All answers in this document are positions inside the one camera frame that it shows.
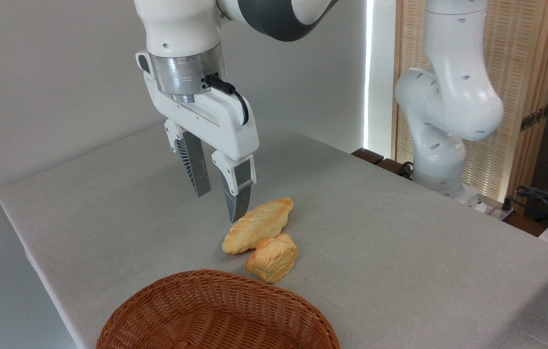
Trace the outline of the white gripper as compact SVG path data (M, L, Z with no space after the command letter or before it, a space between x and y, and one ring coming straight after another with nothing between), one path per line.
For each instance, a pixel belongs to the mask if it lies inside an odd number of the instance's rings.
M137 55L137 64L157 111L168 118L164 123L173 152L178 153L198 197L210 192L209 175L202 141L216 149L212 154L219 169L231 222L249 209L251 186L256 183L254 153L259 139L254 118L243 125L240 100L218 89L196 94L194 102L176 101L158 89L148 52Z

